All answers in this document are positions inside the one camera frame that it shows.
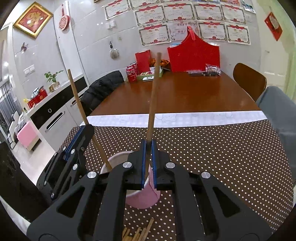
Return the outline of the pink stool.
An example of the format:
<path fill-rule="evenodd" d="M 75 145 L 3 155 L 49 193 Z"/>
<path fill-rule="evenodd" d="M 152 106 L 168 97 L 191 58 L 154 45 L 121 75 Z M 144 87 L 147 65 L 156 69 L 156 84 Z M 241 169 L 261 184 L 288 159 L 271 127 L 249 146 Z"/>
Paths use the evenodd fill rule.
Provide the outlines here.
<path fill-rule="evenodd" d="M 26 148 L 31 151 L 35 144 L 40 139 L 38 136 L 37 129 L 32 121 L 28 121 L 23 128 L 18 132 L 18 141 Z"/>

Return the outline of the brown wooden chair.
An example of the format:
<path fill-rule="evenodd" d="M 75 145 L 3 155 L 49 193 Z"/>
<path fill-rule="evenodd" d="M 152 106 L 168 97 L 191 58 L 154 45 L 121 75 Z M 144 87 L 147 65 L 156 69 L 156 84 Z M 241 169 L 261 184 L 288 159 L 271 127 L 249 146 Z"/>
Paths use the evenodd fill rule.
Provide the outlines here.
<path fill-rule="evenodd" d="M 254 101 L 257 101 L 266 89 L 266 77 L 243 63 L 235 65 L 233 78 Z"/>

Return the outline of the red box on sideboard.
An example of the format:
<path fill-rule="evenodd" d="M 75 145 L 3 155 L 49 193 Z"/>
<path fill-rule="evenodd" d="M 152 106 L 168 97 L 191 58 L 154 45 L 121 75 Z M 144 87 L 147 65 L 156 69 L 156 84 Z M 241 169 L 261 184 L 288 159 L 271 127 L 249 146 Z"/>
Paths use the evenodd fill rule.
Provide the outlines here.
<path fill-rule="evenodd" d="M 28 102 L 28 106 L 29 108 L 33 108 L 36 104 L 38 104 L 39 102 L 41 102 L 43 99 L 45 99 L 48 96 L 47 92 L 45 89 L 41 89 L 39 91 L 39 93 L 37 94 L 36 97 L 34 97 L 33 99 L 31 99 Z"/>

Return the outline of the red round wall ornament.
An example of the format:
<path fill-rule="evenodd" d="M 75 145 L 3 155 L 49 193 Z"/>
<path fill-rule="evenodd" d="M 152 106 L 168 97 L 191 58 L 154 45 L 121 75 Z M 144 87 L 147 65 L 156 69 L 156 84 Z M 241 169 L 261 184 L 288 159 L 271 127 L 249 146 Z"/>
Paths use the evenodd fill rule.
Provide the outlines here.
<path fill-rule="evenodd" d="M 61 16 L 60 21 L 59 21 L 59 29 L 61 31 L 64 31 L 64 30 L 67 29 L 67 27 L 69 25 L 70 17 L 68 15 L 66 15 L 63 4 L 61 6 L 61 13 L 62 13 L 62 16 Z"/>

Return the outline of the small green potted plant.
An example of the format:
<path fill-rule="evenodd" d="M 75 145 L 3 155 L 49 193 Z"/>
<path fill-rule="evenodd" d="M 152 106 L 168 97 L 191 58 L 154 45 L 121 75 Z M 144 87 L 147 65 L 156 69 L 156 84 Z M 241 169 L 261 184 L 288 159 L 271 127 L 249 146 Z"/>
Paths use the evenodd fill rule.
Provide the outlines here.
<path fill-rule="evenodd" d="M 60 86 L 60 82 L 57 81 L 57 75 L 62 73 L 63 70 L 60 70 L 58 72 L 54 72 L 51 73 L 50 71 L 45 73 L 44 76 L 47 79 L 47 82 L 50 82 L 50 86 L 49 86 L 49 91 L 50 92 L 54 92 L 59 86 Z"/>

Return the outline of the white black sideboard cabinet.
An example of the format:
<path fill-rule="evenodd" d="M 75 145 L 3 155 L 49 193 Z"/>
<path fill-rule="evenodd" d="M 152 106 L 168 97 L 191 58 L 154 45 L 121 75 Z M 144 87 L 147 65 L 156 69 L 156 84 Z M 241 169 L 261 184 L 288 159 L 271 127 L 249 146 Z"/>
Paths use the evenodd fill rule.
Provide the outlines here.
<path fill-rule="evenodd" d="M 72 128 L 82 123 L 70 81 L 51 92 L 27 114 L 41 137 L 57 151 Z"/>

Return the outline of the red cola can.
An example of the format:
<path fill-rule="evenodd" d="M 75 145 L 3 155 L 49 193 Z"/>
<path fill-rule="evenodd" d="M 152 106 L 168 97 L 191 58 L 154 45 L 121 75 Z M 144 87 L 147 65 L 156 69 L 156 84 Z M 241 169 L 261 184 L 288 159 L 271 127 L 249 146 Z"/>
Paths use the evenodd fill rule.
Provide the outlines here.
<path fill-rule="evenodd" d="M 135 68 L 134 65 L 127 66 L 126 76 L 129 83 L 134 83 L 137 81 L 137 69 Z"/>

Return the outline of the pink cylindrical holder cup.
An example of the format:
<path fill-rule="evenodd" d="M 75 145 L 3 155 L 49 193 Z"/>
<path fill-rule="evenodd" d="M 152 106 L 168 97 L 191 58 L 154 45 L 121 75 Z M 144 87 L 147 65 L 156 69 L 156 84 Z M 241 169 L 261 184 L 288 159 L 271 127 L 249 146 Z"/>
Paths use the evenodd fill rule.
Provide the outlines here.
<path fill-rule="evenodd" d="M 100 214 L 122 215 L 125 204 L 147 209 L 158 202 L 160 192 L 154 188 L 153 178 L 145 178 L 146 147 L 138 151 L 117 153 L 104 164 L 109 172 L 100 172 L 96 183 L 106 181 L 106 189 L 100 204 Z"/>

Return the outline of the small red box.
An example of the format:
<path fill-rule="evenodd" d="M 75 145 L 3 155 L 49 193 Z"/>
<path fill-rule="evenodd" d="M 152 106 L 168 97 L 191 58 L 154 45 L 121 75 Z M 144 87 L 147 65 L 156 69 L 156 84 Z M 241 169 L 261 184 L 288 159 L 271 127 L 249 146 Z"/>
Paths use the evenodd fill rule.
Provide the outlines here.
<path fill-rule="evenodd" d="M 151 51 L 145 50 L 142 52 L 135 53 L 135 58 L 137 61 L 137 68 L 139 73 L 148 72 L 149 71 L 149 62 L 151 59 Z"/>

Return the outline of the snack packet on table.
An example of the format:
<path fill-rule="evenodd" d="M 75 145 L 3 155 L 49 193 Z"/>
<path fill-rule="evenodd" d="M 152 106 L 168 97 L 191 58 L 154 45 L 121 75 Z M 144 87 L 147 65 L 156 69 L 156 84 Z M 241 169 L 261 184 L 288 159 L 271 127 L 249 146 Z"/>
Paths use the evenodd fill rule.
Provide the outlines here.
<path fill-rule="evenodd" d="M 209 75 L 215 75 L 215 76 L 219 76 L 221 75 L 221 69 L 219 66 L 216 65 L 211 65 L 211 64 L 206 64 L 205 66 L 205 71 L 209 74 Z"/>

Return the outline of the hanging round brush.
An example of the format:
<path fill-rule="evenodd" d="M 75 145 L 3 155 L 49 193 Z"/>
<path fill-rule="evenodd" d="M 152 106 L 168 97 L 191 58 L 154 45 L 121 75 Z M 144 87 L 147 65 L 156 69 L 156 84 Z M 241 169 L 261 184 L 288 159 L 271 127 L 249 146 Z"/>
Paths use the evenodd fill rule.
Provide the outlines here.
<path fill-rule="evenodd" d="M 119 51 L 118 51 L 118 49 L 115 49 L 114 47 L 113 47 L 113 45 L 112 45 L 112 42 L 110 41 L 109 42 L 109 47 L 110 47 L 110 57 L 111 57 L 111 59 L 116 59 L 116 58 L 118 58 L 119 57 Z"/>

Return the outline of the black jacket on chair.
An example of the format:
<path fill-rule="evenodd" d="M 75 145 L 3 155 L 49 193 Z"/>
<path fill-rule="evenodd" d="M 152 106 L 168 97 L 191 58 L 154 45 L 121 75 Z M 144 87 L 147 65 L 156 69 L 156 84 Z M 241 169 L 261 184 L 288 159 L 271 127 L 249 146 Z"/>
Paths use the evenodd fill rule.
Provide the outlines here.
<path fill-rule="evenodd" d="M 80 99 L 86 116 L 89 116 L 122 83 L 124 80 L 119 70 L 94 81 Z"/>

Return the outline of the brown polka dot tablecloth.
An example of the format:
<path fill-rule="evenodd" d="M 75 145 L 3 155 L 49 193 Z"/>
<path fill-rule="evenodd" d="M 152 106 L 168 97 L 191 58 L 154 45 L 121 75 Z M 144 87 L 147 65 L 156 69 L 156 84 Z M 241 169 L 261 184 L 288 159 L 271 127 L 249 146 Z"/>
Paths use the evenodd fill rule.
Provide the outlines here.
<path fill-rule="evenodd" d="M 136 151 L 146 128 L 95 127 L 107 157 Z M 280 137 L 268 120 L 224 126 L 155 128 L 160 151 L 187 171 L 210 172 L 276 231 L 293 208 L 293 178 Z M 125 205 L 124 226 L 134 236 L 154 218 L 146 240 L 176 240 L 173 200 L 162 191 L 144 210 Z"/>

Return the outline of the red diamond door decoration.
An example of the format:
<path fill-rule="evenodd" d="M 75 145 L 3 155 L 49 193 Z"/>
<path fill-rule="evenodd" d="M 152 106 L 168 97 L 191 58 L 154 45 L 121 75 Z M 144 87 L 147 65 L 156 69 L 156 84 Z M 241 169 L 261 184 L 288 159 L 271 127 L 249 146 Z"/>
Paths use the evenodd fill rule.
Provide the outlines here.
<path fill-rule="evenodd" d="M 273 34 L 274 39 L 278 41 L 282 34 L 282 28 L 278 20 L 276 19 L 275 15 L 273 14 L 273 12 L 270 12 L 268 14 L 264 22 L 266 23 L 267 27 L 270 29 L 271 33 Z"/>

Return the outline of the red gold framed picture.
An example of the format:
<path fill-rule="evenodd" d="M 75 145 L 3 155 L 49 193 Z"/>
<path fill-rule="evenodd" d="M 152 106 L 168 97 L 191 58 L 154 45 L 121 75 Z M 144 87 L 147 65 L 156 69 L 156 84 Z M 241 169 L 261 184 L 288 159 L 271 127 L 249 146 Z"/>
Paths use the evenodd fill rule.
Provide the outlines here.
<path fill-rule="evenodd" d="M 14 27 L 36 39 L 52 16 L 49 10 L 35 1 L 16 20 Z"/>

